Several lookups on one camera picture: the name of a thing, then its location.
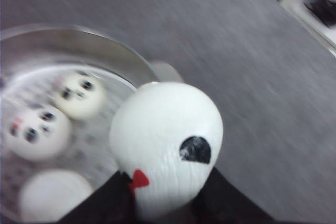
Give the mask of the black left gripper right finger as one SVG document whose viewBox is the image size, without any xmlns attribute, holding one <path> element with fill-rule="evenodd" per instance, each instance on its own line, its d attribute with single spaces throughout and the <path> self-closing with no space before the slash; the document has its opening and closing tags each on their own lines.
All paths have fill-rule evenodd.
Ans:
<svg viewBox="0 0 336 224">
<path fill-rule="evenodd" d="M 216 168 L 191 204 L 196 223 L 273 223 L 262 210 Z"/>
</svg>

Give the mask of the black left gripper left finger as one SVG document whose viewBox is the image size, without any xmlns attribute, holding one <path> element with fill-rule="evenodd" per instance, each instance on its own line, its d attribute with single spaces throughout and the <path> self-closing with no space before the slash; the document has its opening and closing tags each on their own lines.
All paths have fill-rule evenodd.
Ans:
<svg viewBox="0 0 336 224">
<path fill-rule="evenodd" d="M 134 199 L 127 180 L 116 172 L 58 223 L 136 223 Z"/>
</svg>

